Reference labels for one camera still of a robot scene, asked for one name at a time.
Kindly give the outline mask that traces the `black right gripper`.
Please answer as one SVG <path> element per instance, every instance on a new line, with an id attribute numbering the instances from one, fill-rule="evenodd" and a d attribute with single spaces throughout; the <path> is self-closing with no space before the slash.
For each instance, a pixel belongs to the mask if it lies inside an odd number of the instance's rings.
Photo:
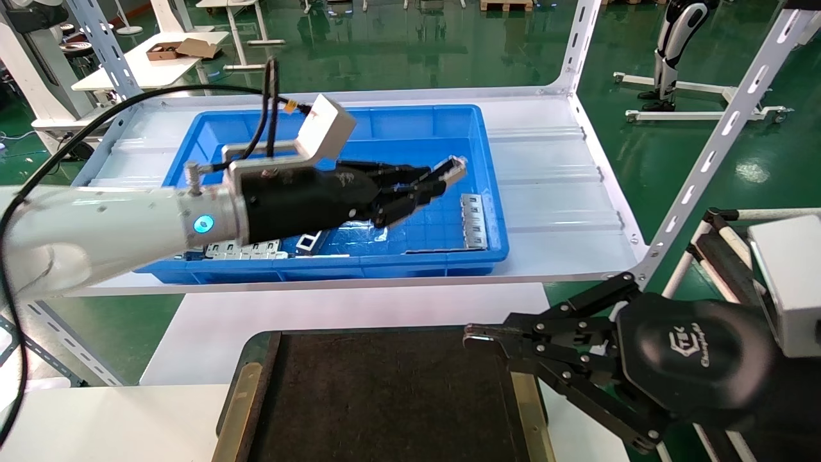
<path id="1" fill-rule="evenodd" d="M 623 373 L 615 357 L 571 348 L 606 344 L 616 328 Z M 539 378 L 643 454 L 669 426 L 689 423 L 740 433 L 760 461 L 819 460 L 819 359 L 786 356 L 758 308 L 642 294 L 624 272 L 545 312 L 468 324 L 463 345 L 509 353 L 512 371 Z M 626 382 L 638 409 L 606 391 Z"/>

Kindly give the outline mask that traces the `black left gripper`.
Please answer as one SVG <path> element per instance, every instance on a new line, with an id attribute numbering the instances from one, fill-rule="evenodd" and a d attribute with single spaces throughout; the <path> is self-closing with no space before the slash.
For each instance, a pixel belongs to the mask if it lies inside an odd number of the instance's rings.
<path id="1" fill-rule="evenodd" d="M 340 160 L 331 170 L 243 173 L 241 239 L 246 244 L 287 239 L 349 221 L 391 227 L 442 196 L 446 188 L 431 167 L 384 162 Z"/>

